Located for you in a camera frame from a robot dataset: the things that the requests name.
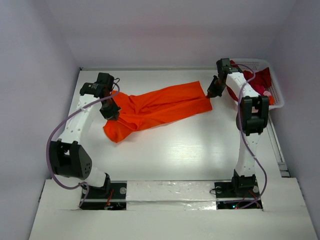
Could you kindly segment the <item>orange t shirt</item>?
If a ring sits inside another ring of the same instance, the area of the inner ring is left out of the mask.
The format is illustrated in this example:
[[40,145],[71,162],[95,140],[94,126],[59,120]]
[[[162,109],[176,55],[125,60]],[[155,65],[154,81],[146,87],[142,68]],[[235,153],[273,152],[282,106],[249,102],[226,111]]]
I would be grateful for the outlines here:
[[120,92],[118,120],[108,120],[105,135],[119,143],[133,132],[144,131],[213,110],[199,81],[165,87],[141,95]]

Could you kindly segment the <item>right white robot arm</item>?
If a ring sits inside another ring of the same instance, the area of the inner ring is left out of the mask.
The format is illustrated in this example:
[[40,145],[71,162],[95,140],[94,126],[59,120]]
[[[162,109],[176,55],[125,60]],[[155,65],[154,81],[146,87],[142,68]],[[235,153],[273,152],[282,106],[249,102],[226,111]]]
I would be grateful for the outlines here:
[[207,89],[207,97],[221,97],[228,87],[238,99],[236,126],[240,134],[240,147],[230,190],[235,196],[242,196],[255,185],[256,149],[268,124],[270,100],[253,89],[242,70],[229,58],[218,60],[216,66],[217,75]]

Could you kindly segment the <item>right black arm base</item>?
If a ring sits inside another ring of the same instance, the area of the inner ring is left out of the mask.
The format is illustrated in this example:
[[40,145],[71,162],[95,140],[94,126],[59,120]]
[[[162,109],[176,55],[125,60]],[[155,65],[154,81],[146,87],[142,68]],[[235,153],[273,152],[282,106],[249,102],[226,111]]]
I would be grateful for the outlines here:
[[215,182],[210,194],[215,196],[218,210],[237,210],[250,204],[260,195],[257,181],[253,187],[234,190],[230,181]]

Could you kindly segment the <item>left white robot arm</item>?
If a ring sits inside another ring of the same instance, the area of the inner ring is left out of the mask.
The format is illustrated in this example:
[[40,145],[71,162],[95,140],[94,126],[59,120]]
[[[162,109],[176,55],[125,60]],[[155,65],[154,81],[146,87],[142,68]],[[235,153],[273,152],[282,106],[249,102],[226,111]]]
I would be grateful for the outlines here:
[[110,177],[93,165],[82,141],[97,114],[107,121],[118,120],[121,108],[114,100],[119,94],[118,90],[113,92],[115,80],[112,75],[100,72],[95,82],[84,83],[75,112],[59,124],[64,127],[63,132],[57,140],[50,138],[46,147],[47,164],[54,179],[57,176],[78,179],[101,198],[110,194]]

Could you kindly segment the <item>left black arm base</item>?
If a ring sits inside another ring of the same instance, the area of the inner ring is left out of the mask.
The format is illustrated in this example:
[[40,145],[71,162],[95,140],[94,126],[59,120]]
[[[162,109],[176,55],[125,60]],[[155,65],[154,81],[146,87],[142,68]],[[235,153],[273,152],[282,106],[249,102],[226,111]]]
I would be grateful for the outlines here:
[[112,181],[108,193],[89,187],[89,193],[80,206],[82,210],[122,211],[127,208],[127,182]]

